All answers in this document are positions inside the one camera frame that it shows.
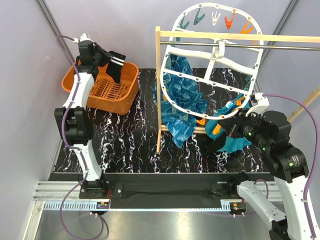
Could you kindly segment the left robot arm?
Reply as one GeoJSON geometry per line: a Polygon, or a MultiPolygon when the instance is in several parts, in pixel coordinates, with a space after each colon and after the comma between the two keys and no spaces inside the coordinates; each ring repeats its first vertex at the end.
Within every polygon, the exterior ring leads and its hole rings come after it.
{"type": "Polygon", "coordinates": [[[79,55],[72,64],[72,88],[63,107],[54,110],[54,117],[64,144],[75,153],[82,169],[80,198],[98,199],[108,195],[108,185],[93,150],[94,128],[86,107],[99,67],[107,64],[112,55],[87,37],[77,40],[77,44],[79,55]]]}

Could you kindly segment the white round clip hanger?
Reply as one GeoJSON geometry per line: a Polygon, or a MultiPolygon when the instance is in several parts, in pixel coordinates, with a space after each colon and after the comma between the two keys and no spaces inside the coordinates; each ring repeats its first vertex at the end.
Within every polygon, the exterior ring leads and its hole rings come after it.
{"type": "Polygon", "coordinates": [[[262,96],[261,93],[254,93],[254,87],[256,83],[256,78],[258,75],[258,70],[261,64],[261,59],[264,50],[264,41],[262,39],[263,33],[256,22],[256,20],[246,13],[237,8],[232,8],[230,6],[221,5],[213,2],[204,2],[193,5],[187,8],[183,13],[181,13],[171,31],[161,30],[159,26],[155,28],[156,35],[156,82],[157,82],[157,92],[163,93],[163,99],[167,100],[172,107],[177,110],[186,113],[188,115],[193,115],[195,117],[204,118],[207,120],[225,120],[231,117],[234,117],[238,114],[244,114],[248,116],[248,114],[254,112],[260,114],[263,112],[268,106],[269,101],[266,97],[262,96]],[[253,29],[256,30],[255,34],[251,34],[251,30],[244,26],[240,33],[216,33],[216,32],[197,32],[186,30],[182,27],[182,23],[184,21],[185,16],[194,11],[200,10],[202,8],[213,8],[216,11],[223,10],[232,13],[233,15],[240,15],[247,20],[248,24],[252,24],[253,29]],[[193,38],[193,39],[207,39],[212,40],[212,52],[204,52],[197,50],[187,50],[180,49],[178,46],[181,44],[179,41],[174,41],[174,38],[193,38]],[[257,53],[257,59],[254,67],[246,67],[244,65],[238,64],[228,58],[225,57],[226,48],[244,48],[247,51],[257,53]],[[192,58],[201,58],[209,61],[206,74],[203,78],[192,76],[189,74],[181,73],[178,71],[170,70],[165,67],[167,59],[170,54],[174,54],[181,57],[192,57],[192,58]],[[235,88],[228,86],[226,84],[218,83],[210,80],[211,71],[214,68],[215,63],[220,63],[226,65],[227,67],[238,71],[242,74],[246,74],[250,76],[249,87],[247,90],[235,88]],[[186,109],[184,107],[180,107],[175,100],[172,100],[168,95],[168,89],[165,86],[164,76],[167,74],[171,74],[177,76],[179,78],[187,78],[191,79],[195,82],[200,82],[207,84],[209,86],[218,87],[221,89],[225,89],[229,92],[235,92],[238,94],[242,94],[244,96],[243,103],[235,108],[229,114],[222,114],[219,116],[209,116],[204,113],[197,113],[192,110],[186,109]]]}

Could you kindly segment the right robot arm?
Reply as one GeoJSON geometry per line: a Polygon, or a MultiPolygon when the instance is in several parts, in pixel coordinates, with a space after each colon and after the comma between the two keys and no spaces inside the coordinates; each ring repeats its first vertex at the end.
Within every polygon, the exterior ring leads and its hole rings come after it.
{"type": "Polygon", "coordinates": [[[272,240],[316,240],[319,227],[315,215],[306,212],[304,199],[309,169],[305,155],[290,143],[291,124],[284,113],[246,111],[218,124],[232,138],[245,138],[261,150],[262,161],[278,187],[284,206],[279,210],[245,173],[231,178],[228,195],[242,198],[265,223],[272,240]]]}

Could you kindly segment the orange plastic basket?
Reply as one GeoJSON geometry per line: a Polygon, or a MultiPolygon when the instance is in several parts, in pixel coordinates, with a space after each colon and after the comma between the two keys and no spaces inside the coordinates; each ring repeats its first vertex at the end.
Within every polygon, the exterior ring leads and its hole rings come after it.
{"type": "Polygon", "coordinates": [[[138,92],[139,68],[131,62],[125,62],[120,75],[120,83],[116,83],[107,71],[108,65],[99,67],[96,81],[92,86],[86,106],[125,115],[131,109],[138,92]]]}

